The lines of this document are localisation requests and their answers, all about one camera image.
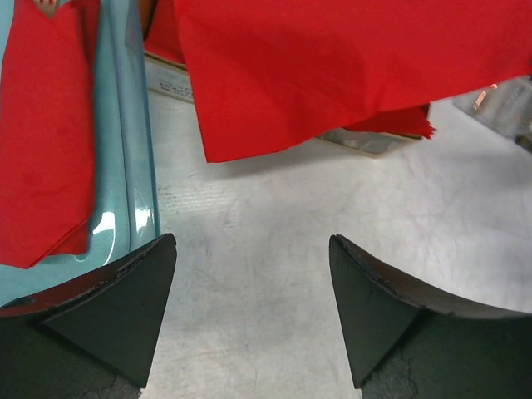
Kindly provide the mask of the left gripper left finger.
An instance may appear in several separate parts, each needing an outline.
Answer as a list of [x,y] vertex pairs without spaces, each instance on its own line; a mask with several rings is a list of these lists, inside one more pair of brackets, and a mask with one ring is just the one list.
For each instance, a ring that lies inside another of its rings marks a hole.
[[3,398],[138,398],[177,258],[173,234],[1,306]]

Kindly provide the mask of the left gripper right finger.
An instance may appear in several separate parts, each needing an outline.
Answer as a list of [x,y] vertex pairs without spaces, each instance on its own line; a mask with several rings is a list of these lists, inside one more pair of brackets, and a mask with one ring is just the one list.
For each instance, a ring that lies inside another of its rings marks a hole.
[[329,240],[353,385],[365,398],[528,398],[531,316],[456,296]]

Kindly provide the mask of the red paper napkin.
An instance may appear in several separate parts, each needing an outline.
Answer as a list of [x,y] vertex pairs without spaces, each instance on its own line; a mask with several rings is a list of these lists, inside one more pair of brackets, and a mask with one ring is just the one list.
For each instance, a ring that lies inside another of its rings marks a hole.
[[204,153],[285,150],[530,73],[528,1],[176,1]]

